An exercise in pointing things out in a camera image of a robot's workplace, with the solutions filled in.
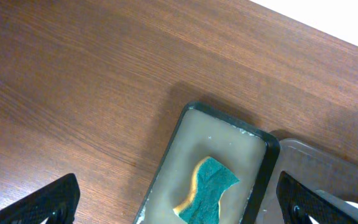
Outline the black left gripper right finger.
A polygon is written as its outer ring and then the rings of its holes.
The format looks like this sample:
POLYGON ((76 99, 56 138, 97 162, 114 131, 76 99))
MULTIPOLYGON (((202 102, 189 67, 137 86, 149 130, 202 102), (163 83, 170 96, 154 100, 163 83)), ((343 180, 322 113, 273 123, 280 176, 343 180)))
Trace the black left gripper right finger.
POLYGON ((285 223, 353 223, 358 220, 305 187, 290 174, 282 171, 278 179, 276 195, 285 223))

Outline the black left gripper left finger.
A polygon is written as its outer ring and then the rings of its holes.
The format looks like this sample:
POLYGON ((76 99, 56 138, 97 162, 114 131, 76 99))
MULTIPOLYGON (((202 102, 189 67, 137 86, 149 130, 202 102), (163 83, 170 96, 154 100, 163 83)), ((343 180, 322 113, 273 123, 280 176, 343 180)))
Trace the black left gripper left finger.
POLYGON ((72 224, 79 199, 76 176, 69 173, 0 210, 0 223, 72 224))

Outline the green yellow sponge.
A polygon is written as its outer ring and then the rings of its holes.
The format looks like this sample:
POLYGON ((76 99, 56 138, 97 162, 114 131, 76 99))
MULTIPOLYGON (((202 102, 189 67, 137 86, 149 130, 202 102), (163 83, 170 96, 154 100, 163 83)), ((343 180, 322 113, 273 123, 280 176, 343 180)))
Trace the green yellow sponge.
POLYGON ((173 208, 187 224, 218 224, 221 198, 239 179, 213 157, 205 157, 195 166, 186 199, 173 208))

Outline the brown serving tray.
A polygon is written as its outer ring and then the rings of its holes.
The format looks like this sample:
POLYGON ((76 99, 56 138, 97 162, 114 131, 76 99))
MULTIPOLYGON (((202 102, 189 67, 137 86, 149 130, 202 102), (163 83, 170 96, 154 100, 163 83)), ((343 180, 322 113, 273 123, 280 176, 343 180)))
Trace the brown serving tray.
POLYGON ((358 215, 358 209, 346 203, 358 203, 358 166, 297 139, 281 140, 280 147, 256 223, 284 222, 276 195, 282 171, 329 202, 339 205, 352 215, 358 215))

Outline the black water tray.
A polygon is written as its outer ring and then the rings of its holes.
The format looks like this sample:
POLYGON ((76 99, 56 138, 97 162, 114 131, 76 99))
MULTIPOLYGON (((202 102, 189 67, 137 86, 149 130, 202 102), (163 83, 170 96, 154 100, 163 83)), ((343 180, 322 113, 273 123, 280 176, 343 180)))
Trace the black water tray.
POLYGON ((239 183, 224 192, 220 223, 256 223, 280 144, 276 137, 210 105, 182 110, 134 223, 183 223, 173 208, 188 195, 196 164, 210 156, 239 183))

